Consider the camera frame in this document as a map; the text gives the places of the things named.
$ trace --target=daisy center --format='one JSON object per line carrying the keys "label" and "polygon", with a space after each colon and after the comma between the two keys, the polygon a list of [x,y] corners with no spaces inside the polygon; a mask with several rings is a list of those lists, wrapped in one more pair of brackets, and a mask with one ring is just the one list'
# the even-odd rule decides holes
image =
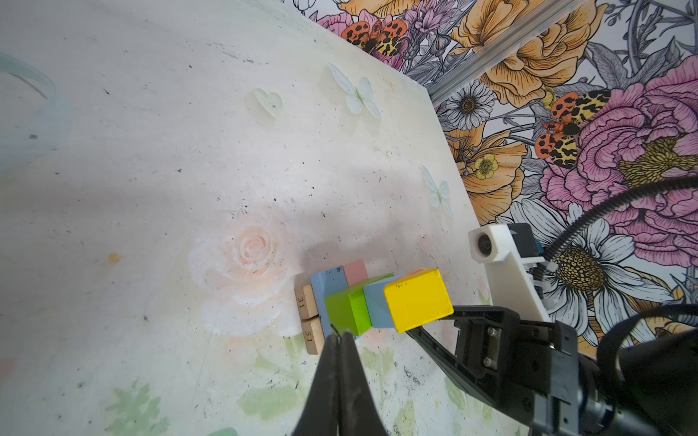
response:
{"label": "daisy center", "polygon": [[477,107],[477,101],[474,97],[466,97],[461,101],[461,112],[464,114],[472,114]]}
{"label": "daisy center", "polygon": [[555,258],[557,275],[567,286],[594,292],[604,285],[606,276],[599,262],[579,247],[570,247]]}

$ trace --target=pink block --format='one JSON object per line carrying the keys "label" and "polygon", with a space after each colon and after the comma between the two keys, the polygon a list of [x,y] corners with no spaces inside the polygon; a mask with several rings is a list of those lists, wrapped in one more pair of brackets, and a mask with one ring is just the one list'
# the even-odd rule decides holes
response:
{"label": "pink block", "polygon": [[347,286],[356,285],[364,280],[369,279],[369,273],[366,272],[366,265],[363,260],[355,260],[354,262],[343,265],[344,277],[347,279]]}

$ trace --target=yellow block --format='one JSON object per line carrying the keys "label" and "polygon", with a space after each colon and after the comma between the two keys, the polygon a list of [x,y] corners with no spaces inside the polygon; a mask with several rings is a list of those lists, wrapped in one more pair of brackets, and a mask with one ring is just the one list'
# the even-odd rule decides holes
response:
{"label": "yellow block", "polygon": [[453,314],[446,285],[437,269],[418,268],[383,290],[398,333]]}

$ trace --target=orange flower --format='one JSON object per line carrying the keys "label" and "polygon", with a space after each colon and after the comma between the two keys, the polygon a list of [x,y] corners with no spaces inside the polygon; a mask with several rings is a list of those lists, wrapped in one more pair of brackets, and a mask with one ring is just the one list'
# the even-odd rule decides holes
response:
{"label": "orange flower", "polygon": [[526,155],[523,142],[506,144],[510,131],[496,133],[484,141],[483,131],[484,124],[447,133],[453,138],[448,142],[481,225],[509,209],[512,200],[521,194],[524,172],[519,167]]}
{"label": "orange flower", "polygon": [[[477,0],[451,33],[463,45],[452,54],[471,48],[478,52],[541,3],[542,0]],[[563,84],[574,76],[577,61],[598,30],[607,6],[596,7],[595,0],[587,1],[487,71],[480,81],[497,94],[502,104],[521,107],[545,97],[545,86]]]}
{"label": "orange flower", "polygon": [[408,9],[412,9],[412,6],[419,3],[419,0],[335,0],[335,3],[337,3],[337,7],[351,15],[359,15],[362,10],[366,9],[378,18],[385,18],[387,15],[400,15]]}

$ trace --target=orange butterfly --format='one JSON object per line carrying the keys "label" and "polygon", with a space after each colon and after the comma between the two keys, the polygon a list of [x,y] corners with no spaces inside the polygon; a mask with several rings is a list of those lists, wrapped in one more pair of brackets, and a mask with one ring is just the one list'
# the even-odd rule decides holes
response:
{"label": "orange butterfly", "polygon": [[560,97],[550,109],[553,118],[543,124],[552,133],[544,133],[535,141],[535,153],[559,167],[571,170],[577,164],[577,135],[579,124],[588,121],[608,103],[611,92],[608,89],[589,91],[586,94],[570,92]]}
{"label": "orange butterfly", "polygon": [[400,38],[406,33],[407,24],[403,20],[392,20],[385,24],[377,20],[373,26],[369,26],[368,22],[359,21],[347,27],[342,32],[342,38],[366,53],[377,50],[385,56],[394,56],[400,52]]}

